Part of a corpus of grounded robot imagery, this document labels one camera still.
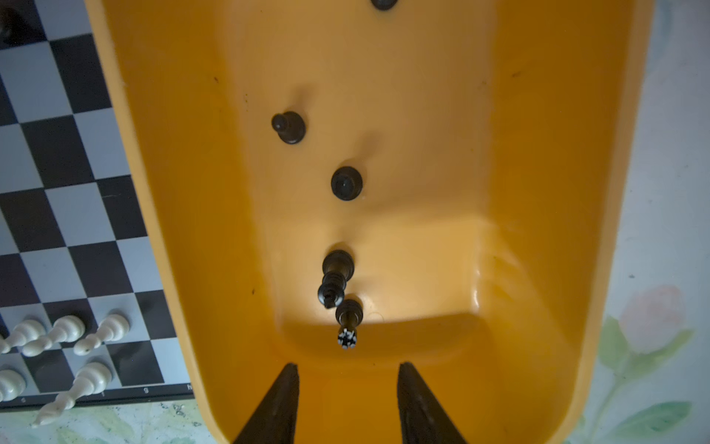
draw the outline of white chess piece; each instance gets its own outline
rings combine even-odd
[[[84,339],[74,344],[74,353],[79,356],[89,354],[93,349],[98,348],[103,342],[117,341],[126,336],[131,329],[131,324],[121,315],[108,315],[101,321],[99,329]]]
[[[72,408],[78,398],[101,393],[112,379],[111,370],[105,365],[99,362],[86,364],[77,373],[77,377],[74,378],[74,384],[69,391],[63,391],[57,395],[54,402],[50,402],[40,408],[32,427],[44,426],[54,422],[64,410]]]
[[[49,333],[28,342],[22,347],[22,354],[25,356],[37,356],[57,342],[71,342],[79,339],[85,330],[86,327],[81,319],[73,315],[62,316],[57,319]]]
[[[27,388],[21,374],[14,370],[0,371],[0,401],[12,401]]]
[[[12,347],[22,347],[47,332],[36,320],[27,319],[19,323],[6,338],[0,338],[0,353],[7,353]]]

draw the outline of yellow plastic container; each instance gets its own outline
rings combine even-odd
[[[594,364],[651,3],[88,0],[218,441],[287,362],[299,443],[400,441],[403,361],[471,443],[566,437]],[[287,109],[308,127],[294,146],[270,127]],[[351,202],[329,189],[343,165],[364,176]],[[365,312],[348,351],[316,297],[340,245]]]

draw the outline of floral tablecloth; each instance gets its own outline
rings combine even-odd
[[[710,443],[709,80],[710,0],[657,0],[599,358],[567,444]],[[33,415],[0,415],[0,444],[214,442],[194,401],[38,429]]]

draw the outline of white square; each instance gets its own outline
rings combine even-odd
[[[10,227],[5,222],[5,216],[0,211],[0,256],[3,254],[17,253],[17,244],[10,233]]]
[[[91,32],[83,0],[35,0],[48,40]]]
[[[89,354],[85,354],[84,356],[78,356],[74,353],[73,348],[63,348],[62,352],[64,352],[64,357],[67,358],[67,363],[69,364],[69,368],[71,368],[74,377],[77,377],[79,370],[81,370],[86,364],[89,364],[90,362],[100,362],[111,370],[111,375],[113,376],[111,382],[106,384],[106,390],[120,389],[122,387],[121,380],[116,373],[116,367],[114,367],[114,362],[111,361],[111,355],[109,354],[106,345],[101,345],[99,348],[93,349]]]
[[[42,188],[19,124],[0,126],[0,193]]]
[[[68,247],[116,239],[96,183],[53,188],[46,193]]]
[[[96,179],[131,174],[113,108],[74,114]]]
[[[160,373],[166,384],[188,384],[190,375],[187,374],[185,358],[182,357],[180,343],[176,337],[154,339],[151,341],[155,358],[158,360]]]
[[[49,42],[0,51],[0,76],[20,123],[72,113]]]
[[[47,312],[42,304],[30,304],[30,305],[15,305],[14,307],[3,307],[0,308],[0,316],[5,322],[5,326],[9,332],[22,321],[27,319],[33,319],[42,324],[47,332],[52,329],[52,323],[49,321]],[[54,344],[50,347],[50,350],[60,349],[59,344]]]
[[[87,297],[68,248],[27,251],[20,256],[42,302]]]
[[[106,316],[113,313],[125,317],[131,324],[126,336],[117,341],[110,341],[108,342],[109,344],[150,340],[151,337],[146,329],[146,323],[143,321],[143,313],[141,313],[141,308],[138,306],[135,294],[97,296],[89,298],[89,305],[94,313],[94,319],[99,325],[101,325],[101,321],[106,319]]]
[[[30,373],[30,369],[27,368],[25,360],[22,359],[22,355],[19,353],[8,353],[0,354],[0,370],[14,370],[22,375],[25,379],[27,387],[20,393],[20,398],[23,396],[39,395],[40,391],[37,389],[37,384]]]
[[[162,290],[163,283],[155,263],[151,241],[147,237],[122,239],[117,242],[121,258],[124,260],[126,272],[129,274],[131,287],[138,293],[141,291]]]

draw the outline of pink tulip print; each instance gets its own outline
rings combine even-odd
[[[599,338],[599,361],[613,372],[613,384],[589,421],[580,418],[577,429],[565,444],[656,438],[690,414],[690,402],[668,401],[633,413],[610,430],[601,427],[619,389],[652,374],[688,343],[693,330],[684,328],[684,322],[684,296],[673,285],[635,294],[619,319],[609,316],[604,320]]]

